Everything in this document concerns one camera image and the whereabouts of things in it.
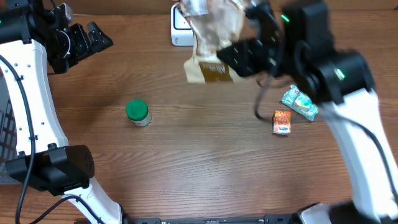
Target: orange snack packet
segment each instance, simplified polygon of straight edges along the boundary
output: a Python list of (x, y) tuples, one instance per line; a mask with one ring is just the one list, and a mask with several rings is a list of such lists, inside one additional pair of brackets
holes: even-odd
[(292, 128), (290, 125), (289, 111), (275, 111), (274, 122), (272, 125), (272, 133), (288, 135)]

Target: blue snack packet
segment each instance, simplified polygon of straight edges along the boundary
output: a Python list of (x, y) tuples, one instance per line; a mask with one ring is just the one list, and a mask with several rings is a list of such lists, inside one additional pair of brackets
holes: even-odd
[(318, 107), (314, 105), (311, 99), (306, 94), (302, 93), (295, 85), (291, 85), (290, 90), (285, 93), (284, 97), (282, 97), (282, 103), (310, 121), (313, 121), (318, 113)]

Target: small plastic container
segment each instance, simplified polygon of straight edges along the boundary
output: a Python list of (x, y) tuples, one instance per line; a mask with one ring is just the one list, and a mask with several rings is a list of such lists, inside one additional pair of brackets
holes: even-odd
[(152, 120), (149, 108), (142, 100), (132, 100), (126, 106), (127, 117), (138, 127), (147, 126)]

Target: snack bag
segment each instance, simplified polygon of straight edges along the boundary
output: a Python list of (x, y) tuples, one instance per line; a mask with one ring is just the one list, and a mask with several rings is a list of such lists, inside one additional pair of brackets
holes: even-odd
[(318, 113), (318, 107), (312, 103), (311, 99), (295, 85), (290, 86), (282, 98), (282, 103), (292, 108), (294, 111), (313, 121)]
[(291, 131), (289, 111), (275, 111), (272, 124), (273, 134), (288, 135)]
[(239, 82), (244, 80), (216, 55), (217, 50), (238, 41), (244, 9), (256, 1), (179, 0), (177, 3), (194, 33), (192, 57), (184, 63), (189, 83)]

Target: green indicator light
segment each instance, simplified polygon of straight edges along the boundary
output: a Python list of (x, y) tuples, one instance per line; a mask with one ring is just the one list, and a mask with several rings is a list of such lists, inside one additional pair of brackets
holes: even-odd
[(280, 15), (281, 16), (281, 18), (285, 21), (285, 22), (290, 22), (290, 19), (287, 17), (287, 16), (285, 16), (285, 15)]
[(340, 79), (340, 80), (343, 80), (345, 77), (346, 77), (346, 75), (344, 75), (344, 73), (340, 70), (340, 69), (335, 69), (335, 73), (336, 73), (336, 75), (337, 75), (337, 77)]

